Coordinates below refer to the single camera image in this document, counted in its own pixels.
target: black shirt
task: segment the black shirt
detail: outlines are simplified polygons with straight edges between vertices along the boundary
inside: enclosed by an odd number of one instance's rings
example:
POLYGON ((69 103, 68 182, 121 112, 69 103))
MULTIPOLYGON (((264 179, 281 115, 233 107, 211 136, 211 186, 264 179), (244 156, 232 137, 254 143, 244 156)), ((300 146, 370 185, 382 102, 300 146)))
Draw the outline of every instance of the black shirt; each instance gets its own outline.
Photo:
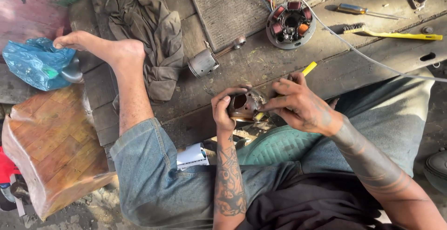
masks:
POLYGON ((293 175, 276 191, 256 198, 237 230, 402 229, 377 221, 379 209, 353 174, 293 175))

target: man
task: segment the man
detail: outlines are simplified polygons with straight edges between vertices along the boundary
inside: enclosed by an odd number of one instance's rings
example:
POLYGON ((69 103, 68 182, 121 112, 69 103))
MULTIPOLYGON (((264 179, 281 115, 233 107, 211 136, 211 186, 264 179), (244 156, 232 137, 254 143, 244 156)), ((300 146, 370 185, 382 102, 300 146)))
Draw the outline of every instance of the man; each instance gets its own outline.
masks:
POLYGON ((236 123, 226 107, 230 95, 245 93, 250 86, 226 89, 212 99, 217 165, 177 171, 176 148, 154 117, 144 88, 142 43, 74 32, 57 38, 54 45, 88 50, 115 72, 120 138, 111 154, 122 213, 137 225, 320 230, 367 229, 375 224, 377 229, 447 229, 428 195, 409 176, 433 81, 394 78, 369 93, 355 93, 355 102, 340 99, 343 115, 312 93, 301 73, 280 79, 272 87, 284 96, 271 99, 261 111, 273 111, 295 129, 326 137, 303 160, 270 166, 239 167, 232 142, 236 123), (393 225, 373 219, 378 216, 377 201, 393 225))

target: red wall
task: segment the red wall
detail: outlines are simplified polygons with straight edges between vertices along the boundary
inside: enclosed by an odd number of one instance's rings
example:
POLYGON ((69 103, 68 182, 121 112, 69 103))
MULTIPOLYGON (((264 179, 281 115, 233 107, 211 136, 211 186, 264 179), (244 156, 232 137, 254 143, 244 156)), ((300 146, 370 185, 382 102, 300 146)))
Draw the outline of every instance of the red wall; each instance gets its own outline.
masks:
POLYGON ((55 38, 56 29, 70 29, 67 9, 55 0, 0 0, 0 50, 8 40, 55 38))

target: leg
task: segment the leg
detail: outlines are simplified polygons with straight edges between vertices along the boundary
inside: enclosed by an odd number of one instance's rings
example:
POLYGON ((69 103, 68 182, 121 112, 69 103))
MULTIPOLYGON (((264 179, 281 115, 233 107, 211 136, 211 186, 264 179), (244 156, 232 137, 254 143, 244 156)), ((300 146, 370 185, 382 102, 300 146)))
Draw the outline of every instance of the leg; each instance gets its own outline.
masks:
MULTIPOLYGON (((144 227, 211 228, 215 166, 177 171, 176 148, 153 117, 144 89, 141 42, 106 41, 85 32, 54 42, 92 52, 108 62, 117 76, 121 136, 110 153, 118 173, 122 213, 144 227)), ((299 171, 295 162, 242 166, 247 205, 299 171)))
MULTIPOLYGON (((411 73, 433 76, 425 67, 411 73)), ((360 133, 412 177, 433 83, 432 80, 396 77, 343 95, 336 110, 346 115, 360 133)), ((318 142, 300 162, 304 173, 352 172, 335 143, 328 138, 318 142)))

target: copper coil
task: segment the copper coil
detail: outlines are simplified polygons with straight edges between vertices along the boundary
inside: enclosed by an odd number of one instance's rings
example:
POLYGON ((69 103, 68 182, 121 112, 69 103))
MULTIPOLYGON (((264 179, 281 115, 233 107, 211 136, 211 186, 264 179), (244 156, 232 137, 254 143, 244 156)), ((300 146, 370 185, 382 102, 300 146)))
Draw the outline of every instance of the copper coil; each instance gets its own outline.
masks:
POLYGON ((278 35, 279 33, 282 33, 282 25, 280 22, 276 22, 271 27, 273 35, 278 35))
POLYGON ((301 9, 301 2, 287 3, 287 10, 299 10, 299 9, 301 9))
POLYGON ((284 7, 282 6, 278 7, 278 9, 273 14, 273 19, 277 21, 278 18, 281 16, 281 14, 284 12, 284 10, 286 10, 284 7))
POLYGON ((309 26, 308 25, 306 25, 306 24, 301 24, 301 25, 299 25, 299 27, 298 27, 298 34, 299 34, 299 36, 301 37, 301 36, 303 36, 304 35, 304 33, 307 31, 309 29, 309 26))
POLYGON ((306 20, 308 21, 312 20, 312 13, 310 12, 309 7, 304 8, 303 13, 305 14, 306 20))

